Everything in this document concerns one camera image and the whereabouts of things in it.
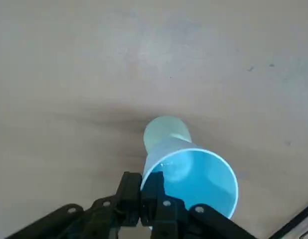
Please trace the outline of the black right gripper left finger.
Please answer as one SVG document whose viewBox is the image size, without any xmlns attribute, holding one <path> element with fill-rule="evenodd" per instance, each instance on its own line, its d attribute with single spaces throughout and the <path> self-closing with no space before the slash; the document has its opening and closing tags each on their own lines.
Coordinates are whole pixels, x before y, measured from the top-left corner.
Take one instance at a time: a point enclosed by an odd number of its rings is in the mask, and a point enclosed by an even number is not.
<svg viewBox="0 0 308 239">
<path fill-rule="evenodd" d="M 140 216 L 139 173 L 125 172 L 116 193 L 86 210 L 67 204 L 9 235 L 10 239 L 116 239 L 121 227 L 135 227 Z"/>
</svg>

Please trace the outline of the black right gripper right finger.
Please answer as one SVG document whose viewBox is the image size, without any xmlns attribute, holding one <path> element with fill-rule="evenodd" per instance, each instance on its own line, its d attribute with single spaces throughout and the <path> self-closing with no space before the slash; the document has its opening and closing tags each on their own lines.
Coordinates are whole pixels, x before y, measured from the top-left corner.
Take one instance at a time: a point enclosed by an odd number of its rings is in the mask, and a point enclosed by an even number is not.
<svg viewBox="0 0 308 239">
<path fill-rule="evenodd" d="M 206 204 L 189 210 L 165 194 L 162 172 L 152 173 L 141 190 L 141 222 L 152 239 L 253 239 L 254 236 Z"/>
</svg>

